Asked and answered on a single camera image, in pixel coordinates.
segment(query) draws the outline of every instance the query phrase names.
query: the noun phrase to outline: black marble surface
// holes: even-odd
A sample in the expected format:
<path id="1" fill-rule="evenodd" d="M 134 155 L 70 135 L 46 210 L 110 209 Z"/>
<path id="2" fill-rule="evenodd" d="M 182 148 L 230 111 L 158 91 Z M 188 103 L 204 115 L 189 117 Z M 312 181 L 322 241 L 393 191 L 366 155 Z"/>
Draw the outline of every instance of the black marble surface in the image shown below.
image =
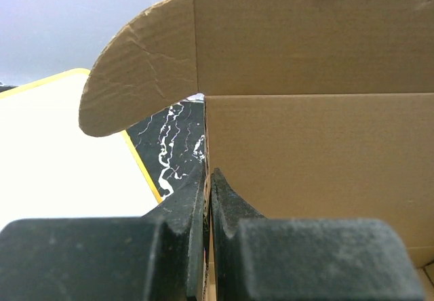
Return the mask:
<path id="1" fill-rule="evenodd" d="M 0 86 L 0 92 L 11 89 Z M 201 175 L 203 102 L 182 101 L 127 129 L 163 199 Z"/>

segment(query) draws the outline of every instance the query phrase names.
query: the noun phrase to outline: yellow border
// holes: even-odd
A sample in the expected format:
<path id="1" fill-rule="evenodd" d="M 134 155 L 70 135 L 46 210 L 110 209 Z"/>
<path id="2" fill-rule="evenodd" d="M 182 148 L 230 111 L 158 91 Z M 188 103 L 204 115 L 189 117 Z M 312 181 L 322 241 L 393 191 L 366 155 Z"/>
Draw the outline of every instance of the yellow border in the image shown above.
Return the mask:
<path id="1" fill-rule="evenodd" d="M 76 75 L 76 74 L 83 74 L 83 75 L 89 75 L 90 71 L 85 68 L 74 68 L 70 71 L 66 71 L 63 73 L 59 73 L 53 76 L 46 77 L 44 79 L 40 79 L 35 82 L 31 82 L 29 84 L 24 84 L 21 86 L 17 86 L 13 89 L 9 89 L 4 92 L 0 92 L 0 99 L 6 98 L 8 96 L 13 96 L 14 94 L 27 91 L 28 89 L 33 89 L 34 87 L 38 87 L 53 81 L 57 81 L 59 79 L 63 79 L 67 76 Z M 131 151 L 131 154 L 133 155 L 133 158 L 136 160 L 136 163 L 138 167 L 140 168 L 140 171 L 143 173 L 144 178 L 146 179 L 146 182 L 148 183 L 149 187 L 152 190 L 152 193 L 154 194 L 155 199 L 157 200 L 158 204 L 162 202 L 161 196 L 158 193 L 157 187 L 155 187 L 155 184 L 151 177 L 149 176 L 148 170 L 146 170 L 146 167 L 144 166 L 144 163 L 142 159 L 140 158 L 140 155 L 137 153 L 136 148 L 134 147 L 130 136 L 128 135 L 126 130 L 123 130 L 121 132 L 123 139 L 125 140 L 125 143 L 127 144 L 129 150 Z"/>
<path id="2" fill-rule="evenodd" d="M 143 163 L 142 159 L 140 158 L 140 155 L 138 154 L 136 148 L 134 147 L 134 144 L 131 141 L 130 135 L 128 135 L 126 130 L 123 130 L 122 136 L 123 136 L 123 139 L 126 141 L 128 147 L 130 148 L 131 154 L 133 154 L 133 158 L 136 160 L 137 165 L 140 168 L 140 170 L 142 171 L 144 178 L 148 182 L 148 185 L 151 188 L 155 199 L 157 200 L 158 204 L 160 204 L 163 201 L 163 199 L 161 198 L 161 196 L 157 190 L 157 187 L 154 185 L 154 182 L 151 179 L 151 176 L 149 175 L 148 170 L 144 166 L 144 163 Z"/>

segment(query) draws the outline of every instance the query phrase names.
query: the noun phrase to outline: gray wall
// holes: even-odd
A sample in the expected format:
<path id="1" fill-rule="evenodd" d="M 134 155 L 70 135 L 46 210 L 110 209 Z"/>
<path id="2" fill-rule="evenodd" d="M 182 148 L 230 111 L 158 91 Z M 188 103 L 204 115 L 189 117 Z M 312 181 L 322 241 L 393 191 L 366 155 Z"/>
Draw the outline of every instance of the gray wall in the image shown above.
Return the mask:
<path id="1" fill-rule="evenodd" d="M 91 68 L 111 37 L 159 0 L 0 0 L 0 82 Z"/>

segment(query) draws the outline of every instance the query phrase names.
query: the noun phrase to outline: cardboard box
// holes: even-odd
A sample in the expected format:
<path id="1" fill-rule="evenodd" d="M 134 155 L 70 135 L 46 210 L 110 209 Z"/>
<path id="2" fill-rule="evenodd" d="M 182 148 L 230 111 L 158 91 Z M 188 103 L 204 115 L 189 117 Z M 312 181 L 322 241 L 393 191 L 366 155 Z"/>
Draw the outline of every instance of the cardboard box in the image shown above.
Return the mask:
<path id="1" fill-rule="evenodd" d="M 270 218 L 380 218 L 421 268 L 433 58 L 434 0 L 165 0 L 101 53 L 79 121 L 106 136 L 201 92 L 209 169 L 247 202 Z"/>

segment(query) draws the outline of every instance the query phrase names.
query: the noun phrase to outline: white board with yellow edge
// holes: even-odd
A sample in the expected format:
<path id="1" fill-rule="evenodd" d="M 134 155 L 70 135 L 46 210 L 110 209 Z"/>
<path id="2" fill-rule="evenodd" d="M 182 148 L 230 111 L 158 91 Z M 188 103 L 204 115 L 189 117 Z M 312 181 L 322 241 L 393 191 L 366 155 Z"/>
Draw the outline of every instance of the white board with yellow edge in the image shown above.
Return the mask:
<path id="1" fill-rule="evenodd" d="M 0 230 L 23 218 L 141 216 L 161 198 L 126 132 L 78 124 L 88 70 L 0 93 Z"/>

